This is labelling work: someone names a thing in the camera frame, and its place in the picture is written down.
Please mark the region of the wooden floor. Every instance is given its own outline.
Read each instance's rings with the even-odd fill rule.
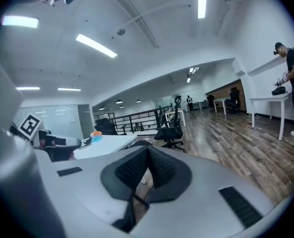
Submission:
[[[290,136],[294,126],[286,122],[283,140],[279,141],[280,121],[256,117],[252,129],[250,120],[243,113],[227,116],[206,110],[186,113],[182,147],[187,154],[229,167],[278,204],[294,193],[294,137]],[[137,140],[147,140],[157,146],[164,144],[151,136],[140,136]],[[152,186],[150,173],[145,177],[147,183],[137,188],[137,194],[143,199]]]

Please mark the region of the white table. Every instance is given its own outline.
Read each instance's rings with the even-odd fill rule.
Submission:
[[[203,104],[205,104],[206,107],[209,107],[208,101],[201,101],[201,102],[199,102],[199,104],[200,104],[200,109],[201,110],[203,110]]]
[[[221,102],[223,103],[224,115],[226,115],[225,101],[226,101],[226,100],[230,100],[230,99],[231,99],[230,97],[226,97],[226,98],[221,98],[221,99],[214,100],[215,112],[217,112],[215,102],[221,101]]]
[[[254,102],[255,101],[267,101],[269,102],[269,110],[270,110],[270,119],[272,119],[271,115],[271,102],[280,102],[281,103],[281,123],[280,123],[280,133],[279,133],[279,140],[282,140],[282,136],[284,133],[284,126],[285,126],[285,100],[289,98],[291,93],[284,93],[279,95],[265,95],[257,98],[250,98],[252,104],[252,112],[251,112],[251,127],[255,128],[255,108]]]
[[[181,117],[182,117],[183,125],[184,125],[184,127],[186,127],[186,125],[185,125],[185,119],[184,119],[183,109],[177,109],[177,112],[178,112],[178,113],[181,113]],[[166,111],[166,112],[165,112],[166,120],[167,120],[167,121],[170,121],[170,120],[171,120],[171,119],[170,119],[170,115],[172,115],[172,114],[174,114],[174,113],[175,113],[174,110],[173,110],[173,111]]]
[[[76,159],[87,159],[110,154],[130,145],[137,135],[103,135],[102,139],[73,151]]]

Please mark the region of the ceiling light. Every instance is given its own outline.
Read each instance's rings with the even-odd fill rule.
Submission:
[[[23,91],[23,90],[39,90],[39,87],[16,87],[17,90]]]
[[[205,18],[206,0],[197,0],[197,17]]]
[[[115,56],[117,56],[117,54],[114,53],[113,51],[109,50],[108,48],[104,47],[103,45],[99,44],[98,42],[93,41],[92,39],[90,39],[82,34],[79,34],[77,36],[76,40],[110,56],[111,58],[114,58]]]
[[[80,91],[81,89],[75,88],[58,88],[59,91]]]
[[[37,18],[22,16],[5,16],[2,19],[3,26],[26,26],[37,28],[39,20]]]

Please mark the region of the black railing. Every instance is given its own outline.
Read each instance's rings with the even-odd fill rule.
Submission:
[[[165,111],[168,110],[173,110],[172,105],[167,107],[159,106],[158,109],[116,117],[110,119],[110,121],[115,125],[117,132],[135,133],[137,131],[152,130],[160,127],[159,114],[164,115]]]

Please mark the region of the black office chair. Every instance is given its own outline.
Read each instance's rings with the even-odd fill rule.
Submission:
[[[215,111],[215,107],[214,107],[214,100],[215,97],[214,95],[210,94],[209,96],[207,96],[207,101],[208,101],[208,105],[210,107],[210,113]]]
[[[180,119],[177,117],[177,109],[179,107],[179,104],[181,103],[181,96],[176,96],[175,98],[175,115],[173,118],[173,127],[163,127],[161,126],[163,124],[168,124],[168,121],[161,121],[160,122],[160,127],[157,128],[156,130],[158,131],[157,134],[155,135],[156,140],[164,140],[166,142],[165,145],[162,147],[167,147],[167,148],[172,148],[173,146],[177,149],[182,150],[184,153],[186,153],[186,150],[177,146],[177,144],[183,145],[184,143],[182,141],[174,141],[175,139],[181,139],[183,136],[183,131],[180,126]]]
[[[239,101],[239,90],[237,88],[232,88],[230,92],[230,100],[226,100],[226,108],[233,114],[239,111],[240,101]]]
[[[123,134],[118,134],[115,125],[110,122],[107,118],[103,118],[96,121],[95,129],[97,131],[100,131],[102,135],[127,135],[125,132],[126,124],[124,124],[121,129],[123,129]]]

